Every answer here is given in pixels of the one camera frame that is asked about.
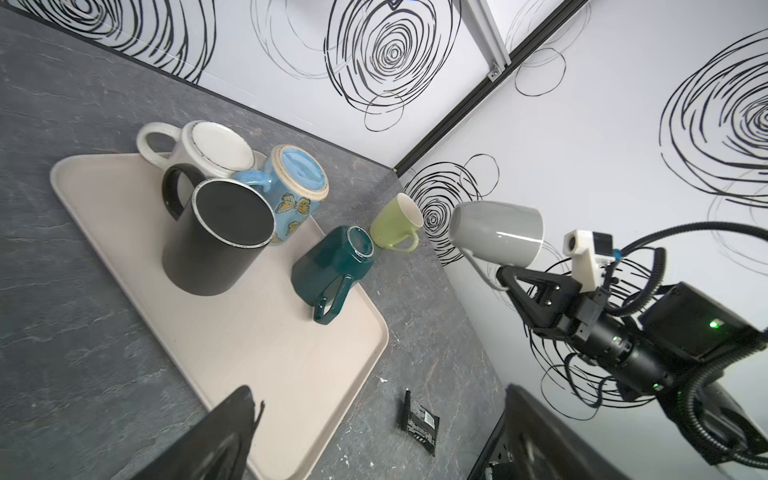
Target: gray mug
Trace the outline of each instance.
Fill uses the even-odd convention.
[[[482,271],[475,257],[499,265],[528,267],[544,241],[544,221],[535,208],[476,201],[456,205],[448,229],[458,248],[493,289],[506,291]]]

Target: beige tray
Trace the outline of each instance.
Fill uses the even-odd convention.
[[[306,478],[387,345],[386,323],[360,285],[332,323],[312,321],[290,283],[293,262],[323,238],[312,218],[231,290],[180,290],[161,266],[174,227],[161,178],[138,154],[79,155],[51,170],[56,194],[206,408],[243,384],[266,402],[251,471]]]

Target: gray marble countertop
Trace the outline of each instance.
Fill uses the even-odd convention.
[[[316,215],[326,231],[368,227],[402,188],[379,165],[4,8],[0,71],[0,477],[130,478],[204,409],[59,203],[51,167],[135,151],[149,121],[207,119],[259,151],[312,153],[331,185]],[[409,255],[379,252],[362,282],[390,343],[310,478],[466,478],[502,412],[488,357],[420,240]],[[396,427],[406,388],[441,417],[434,458]]]

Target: mug rim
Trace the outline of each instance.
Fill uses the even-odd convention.
[[[354,244],[354,243],[352,243],[352,239],[351,239],[351,238],[349,238],[349,232],[351,232],[351,231],[352,231],[353,229],[355,229],[355,228],[356,228],[357,230],[360,230],[361,232],[363,232],[363,233],[366,235],[366,237],[368,237],[368,241],[371,243],[371,253],[365,254],[365,253],[363,253],[363,252],[361,252],[360,250],[357,250],[357,249],[355,248],[355,244]],[[375,244],[373,243],[373,238],[371,238],[371,236],[368,234],[368,232],[366,232],[366,229],[364,229],[364,228],[362,228],[362,227],[360,227],[360,226],[358,226],[358,225],[350,225],[350,226],[349,226],[349,227],[346,229],[346,241],[347,241],[347,242],[349,243],[349,245],[352,247],[352,250],[355,250],[355,253],[357,253],[358,255],[360,255],[362,258],[370,258],[370,257],[373,257],[373,253],[374,253],[374,251],[376,251],[376,248],[374,248],[374,245],[375,245]]]
[[[245,146],[248,147],[248,150],[251,152],[251,163],[250,163],[250,166],[248,168],[244,168],[244,170],[251,170],[251,169],[253,169],[255,167],[255,165],[256,165],[256,155],[253,153],[253,148],[250,147],[250,145],[245,140],[245,138],[243,138],[242,135],[238,134],[236,131],[232,130],[231,128],[229,128],[225,124],[220,124],[220,123],[218,123],[216,121],[211,121],[211,120],[192,120],[189,124],[187,124],[189,126],[189,140],[190,140],[190,143],[192,144],[192,146],[194,147],[194,150],[195,150],[194,153],[195,154],[200,155],[203,159],[205,159],[205,161],[207,161],[210,165],[214,166],[215,168],[221,169],[223,174],[225,174],[227,176],[235,174],[238,171],[241,171],[241,170],[233,170],[233,169],[231,169],[229,167],[223,166],[222,164],[218,164],[212,158],[208,157],[205,153],[203,153],[203,151],[200,149],[200,146],[197,145],[197,142],[195,141],[195,135],[194,135],[195,127],[197,127],[200,124],[213,124],[213,125],[216,125],[218,127],[223,128],[228,133],[233,134],[235,137],[239,138],[240,141],[242,141],[245,144]]]
[[[200,215],[200,211],[197,209],[197,194],[200,192],[200,189],[202,187],[204,187],[204,186],[206,186],[208,184],[212,184],[213,182],[227,182],[229,184],[236,184],[236,185],[238,185],[240,187],[247,188],[249,191],[251,191],[254,194],[256,194],[261,199],[261,201],[263,201],[264,204],[268,206],[267,211],[269,211],[270,215],[272,216],[272,234],[269,236],[269,238],[267,238],[262,243],[258,243],[258,244],[254,244],[254,245],[241,245],[239,243],[230,242],[226,238],[224,238],[221,235],[219,235],[218,233],[214,232],[214,230],[212,228],[210,228],[207,223],[205,223],[205,220],[203,220],[203,217]],[[270,206],[270,203],[268,201],[266,201],[264,196],[262,194],[260,194],[259,192],[257,192],[256,189],[251,188],[249,185],[246,185],[243,182],[239,182],[239,181],[233,180],[231,178],[218,178],[218,177],[207,178],[207,179],[201,181],[199,184],[197,184],[197,186],[194,188],[194,190],[192,191],[192,196],[190,197],[190,202],[192,203],[192,211],[194,212],[194,216],[195,216],[195,218],[197,218],[197,221],[200,222],[200,225],[202,225],[203,228],[205,230],[207,230],[208,233],[210,233],[216,240],[219,240],[220,242],[226,243],[227,245],[230,245],[231,247],[246,248],[246,249],[260,248],[260,247],[264,247],[265,245],[267,245],[275,237],[275,232],[277,230],[277,221],[275,220],[275,213],[272,211],[272,207]]]
[[[288,148],[298,150],[299,152],[306,155],[309,159],[311,159],[315,163],[315,165],[323,173],[323,178],[325,178],[326,180],[326,184],[323,186],[323,188],[321,188],[320,190],[311,190],[307,187],[304,187],[302,184],[300,184],[296,179],[294,179],[288,173],[288,170],[286,169],[285,164],[283,163],[283,152]],[[309,198],[310,201],[322,202],[328,196],[329,181],[328,181],[328,174],[326,174],[326,170],[323,168],[320,162],[317,161],[315,157],[313,157],[308,151],[304,150],[303,148],[297,147],[296,145],[291,145],[291,144],[275,145],[272,148],[272,151],[270,152],[270,156],[267,158],[267,160],[272,161],[272,166],[274,167],[275,173],[277,174],[278,178],[285,184],[286,187],[291,189],[291,191],[301,195],[302,197]]]
[[[419,205],[416,204],[415,201],[411,197],[408,196],[408,194],[404,194],[403,192],[398,193],[395,198],[397,199],[397,206],[400,208],[400,211],[406,216],[409,222],[413,224],[414,227],[421,228],[424,227],[424,214],[422,213],[421,209],[419,208]],[[401,203],[401,200],[404,200],[406,202],[406,205],[404,206]],[[409,210],[415,210],[415,213],[419,215],[419,222],[413,221],[411,218],[411,214],[414,212]]]

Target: mug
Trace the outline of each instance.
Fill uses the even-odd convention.
[[[328,325],[341,313],[352,286],[373,266],[373,241],[360,227],[341,226],[299,258],[291,269],[293,289],[314,308],[313,318]],[[328,312],[328,300],[333,299]]]
[[[506,291],[507,287],[488,278],[474,257],[527,268],[544,242],[544,221],[535,208],[491,201],[464,202],[453,209],[448,235],[491,288]]]
[[[416,232],[423,226],[424,217],[419,206],[408,195],[397,194],[376,215],[371,224],[371,238],[381,248],[411,253],[419,245],[419,236]],[[413,237],[410,247],[395,247],[408,237]]]
[[[293,145],[277,145],[260,170],[237,172],[233,178],[259,189],[272,205],[277,221],[275,244],[288,240],[328,196],[323,167]]]
[[[181,174],[194,185],[186,207],[178,194]],[[163,269],[170,281],[194,295],[229,290],[275,234],[270,205],[236,180],[206,179],[194,165],[178,164],[166,170],[162,191],[176,220],[163,249]]]
[[[176,141],[169,158],[150,148],[149,134],[167,135]],[[175,164],[192,164],[207,178],[229,178],[255,164],[248,142],[230,128],[212,121],[191,121],[184,128],[155,121],[139,130],[136,146],[142,157],[163,170]]]

